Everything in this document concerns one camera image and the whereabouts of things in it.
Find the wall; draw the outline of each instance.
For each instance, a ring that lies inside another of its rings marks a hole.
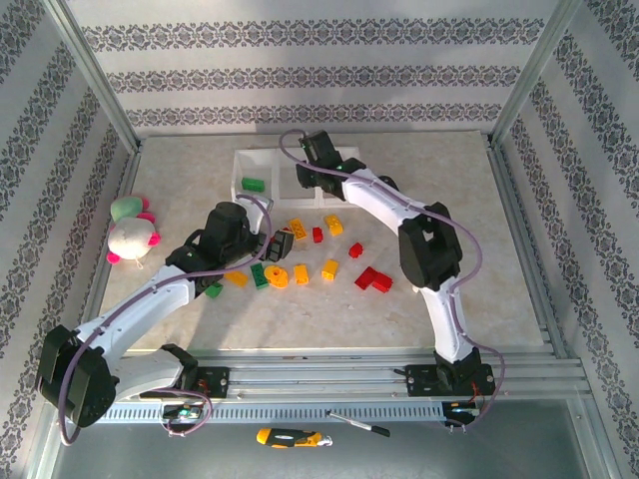
[[[638,3],[580,6],[503,145],[623,477],[639,477]]]
[[[489,132],[557,3],[68,1],[143,137]]]
[[[0,478],[20,477],[44,334],[78,323],[129,154],[37,0],[0,0]]]

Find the green lego brick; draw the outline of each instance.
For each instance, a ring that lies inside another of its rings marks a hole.
[[[204,294],[210,298],[215,298],[220,295],[222,289],[224,288],[223,284],[219,284],[216,282],[215,284],[210,285],[204,290]]]
[[[264,276],[264,267],[260,262],[251,266],[251,273],[253,274],[253,280],[256,282],[257,289],[262,289],[269,285],[267,277]]]
[[[242,188],[249,192],[262,193],[265,189],[264,182],[262,180],[256,180],[255,178],[242,178]]]

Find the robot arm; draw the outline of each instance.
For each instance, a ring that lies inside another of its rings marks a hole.
[[[451,310],[454,302],[459,326],[465,330],[459,291],[451,294],[462,258],[455,230],[406,205],[450,218],[448,209],[441,203],[427,206],[413,201],[397,190],[392,179],[377,177],[357,159],[343,161],[324,131],[304,136],[300,144],[310,165],[354,174],[344,178],[297,165],[298,180],[304,188],[320,187],[326,193],[359,206],[398,236],[401,269],[422,294],[435,333],[438,384],[429,388],[429,395],[464,394],[472,390],[472,383],[487,384],[485,379],[492,374],[490,366],[481,364],[479,351],[456,327]],[[493,385],[488,384],[482,393],[490,394],[493,390]]]
[[[261,199],[265,210],[271,200]],[[261,250],[266,235],[260,233],[262,210],[242,200],[222,202],[209,213],[203,230],[193,232],[185,244],[175,249],[166,265],[145,285],[107,313],[74,330],[59,325],[45,337],[36,384],[43,396],[58,406],[62,378],[71,358],[89,336],[120,306],[130,303],[109,327],[101,330],[80,356],[73,373],[66,404],[67,417],[80,427],[97,421],[119,399],[160,387],[197,389],[198,361],[175,344],[166,344],[152,354],[126,357],[125,352],[153,325],[175,309],[188,304],[221,275],[197,276],[198,272],[219,270],[238,259]],[[276,232],[269,239],[262,259],[277,261],[293,246],[293,235]],[[185,273],[166,284],[166,279]],[[139,300],[130,300],[140,292],[152,292]]]

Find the cable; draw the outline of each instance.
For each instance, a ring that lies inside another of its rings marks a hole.
[[[164,424],[162,427],[164,427],[167,432],[169,433],[170,436],[182,436],[185,437],[193,432],[196,432],[198,429],[200,429],[202,426],[204,426],[209,419],[211,418],[211,414],[213,413],[213,403],[211,402],[211,399],[209,398],[209,396],[207,396],[206,394],[203,394],[202,392],[198,392],[198,391],[184,391],[182,389],[175,389],[173,387],[161,387],[159,389],[154,389],[154,391],[156,392],[168,392],[170,394],[175,394],[177,396],[193,396],[193,397],[199,397],[200,399],[203,399],[206,403],[207,406],[209,406],[207,408],[207,412],[204,415],[204,417],[197,422],[196,424],[194,424],[191,428],[187,429],[186,431],[182,431],[182,432],[175,432],[173,429],[171,429],[171,419],[169,419],[169,421],[167,422],[167,426],[165,427]]]
[[[264,215],[264,220],[267,224],[267,236],[266,238],[270,238],[273,235],[273,224],[271,222],[271,217],[269,216],[269,212],[266,208],[254,197],[249,195],[236,195],[238,199],[246,199],[257,205],[262,214]],[[264,241],[264,244],[260,248],[260,251],[248,261],[243,262],[242,264],[237,264],[232,267],[228,267],[225,269],[217,269],[212,271],[198,271],[198,272],[185,272],[184,274],[176,274],[175,276],[168,277],[159,281],[154,286],[149,286],[148,288],[140,291],[135,296],[131,297],[127,301],[125,301],[120,307],[118,307],[112,314],[109,315],[98,327],[94,329],[94,331],[87,337],[86,341],[84,341],[76,353],[69,361],[69,365],[67,366],[67,370],[64,373],[64,377],[62,378],[62,384],[60,386],[60,393],[58,394],[58,422],[60,425],[60,437],[62,443],[65,446],[70,446],[73,444],[78,435],[80,434],[80,428],[76,427],[76,430],[73,431],[71,437],[69,437],[67,433],[66,426],[66,412],[67,412],[67,398],[69,395],[69,385],[71,383],[71,377],[73,376],[76,367],[78,366],[78,362],[80,361],[80,357],[84,352],[89,348],[89,345],[101,334],[104,333],[104,330],[109,327],[109,325],[115,321],[120,314],[122,314],[127,308],[131,307],[133,304],[138,302],[143,297],[151,294],[154,290],[157,290],[160,287],[166,286],[167,284],[171,284],[172,282],[179,281],[180,279],[190,279],[192,277],[204,277],[204,276],[216,276],[218,274],[226,274],[227,272],[237,271],[246,266],[250,266],[260,261],[262,255],[267,251],[269,247],[269,242]]]
[[[473,279],[475,276],[477,276],[477,274],[479,273],[479,270],[481,269],[481,266],[483,265],[483,252],[481,250],[481,246],[479,245],[479,241],[477,240],[477,238],[475,237],[475,235],[469,230],[467,229],[465,226],[461,225],[460,223],[456,222],[455,220],[445,217],[444,215],[439,215],[437,213],[433,213],[428,211],[426,208],[423,207],[419,207],[418,205],[414,204],[413,202],[407,202],[402,196],[400,196],[393,188],[391,188],[390,186],[388,186],[386,183],[384,183],[382,180],[379,179],[375,179],[375,180],[371,180],[369,178],[363,178],[358,176],[357,174],[351,174],[351,173],[345,173],[345,172],[338,172],[335,170],[328,170],[326,168],[320,168],[320,167],[316,167],[315,165],[311,165],[303,160],[300,160],[299,158],[297,158],[295,155],[291,154],[287,148],[284,146],[284,139],[285,137],[287,137],[290,134],[293,133],[298,133],[301,134],[303,136],[307,135],[307,132],[305,132],[304,130],[301,129],[291,129],[288,130],[284,133],[282,133],[280,135],[280,139],[279,139],[279,146],[280,146],[280,150],[282,151],[282,153],[288,157],[289,159],[293,160],[296,164],[308,169],[308,170],[312,170],[314,172],[318,172],[318,173],[324,173],[327,175],[333,175],[335,177],[340,177],[340,178],[346,178],[346,179],[351,179],[351,180],[357,180],[360,182],[363,182],[365,184],[368,184],[369,186],[373,187],[374,189],[378,190],[379,192],[387,195],[388,197],[391,197],[393,200],[395,200],[396,202],[398,202],[400,205],[402,205],[404,208],[407,208],[409,210],[412,210],[416,213],[421,213],[423,215],[426,215],[430,218],[433,218],[434,220],[438,220],[440,222],[446,223],[447,225],[452,226],[453,228],[455,228],[456,230],[461,230],[470,240],[470,242],[472,243],[472,246],[475,250],[475,254],[477,257],[477,262],[474,266],[474,268],[472,269],[472,271],[467,274],[466,276],[463,276],[462,278],[458,279],[456,282],[454,282],[451,286],[450,286],[450,291],[449,291],[449,295],[450,295],[450,312],[452,315],[452,321],[454,323],[455,329],[457,330],[457,332],[464,337],[468,343],[470,343],[470,345],[475,346],[479,349],[483,349],[485,351],[490,352],[491,354],[494,354],[497,356],[497,358],[499,359],[499,379],[497,380],[497,383],[495,385],[495,390],[492,393],[492,395],[490,396],[489,401],[487,402],[487,404],[485,405],[485,407],[481,410],[481,412],[479,413],[479,415],[476,417],[476,419],[468,426],[466,426],[466,429],[470,429],[471,427],[474,427],[474,425],[479,421],[479,419],[481,419],[486,412],[488,412],[488,410],[490,409],[490,406],[492,405],[492,402],[494,401],[494,398],[496,397],[496,395],[499,393],[499,390],[501,389],[501,385],[503,384],[503,380],[506,374],[506,361],[503,358],[503,355],[497,351],[495,348],[490,347],[490,346],[486,346],[483,344],[480,344],[478,342],[476,342],[475,340],[473,340],[470,336],[468,336],[468,333],[464,330],[463,327],[461,327],[461,324],[459,323],[459,318],[457,316],[457,309],[455,307],[455,301],[454,301],[454,294],[457,291],[457,289],[462,286],[463,284],[469,282],[471,279]]]

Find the yellow screwdriver handle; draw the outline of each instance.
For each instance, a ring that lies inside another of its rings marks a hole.
[[[320,432],[299,429],[261,429],[258,442],[278,449],[289,447],[318,447],[323,436]]]

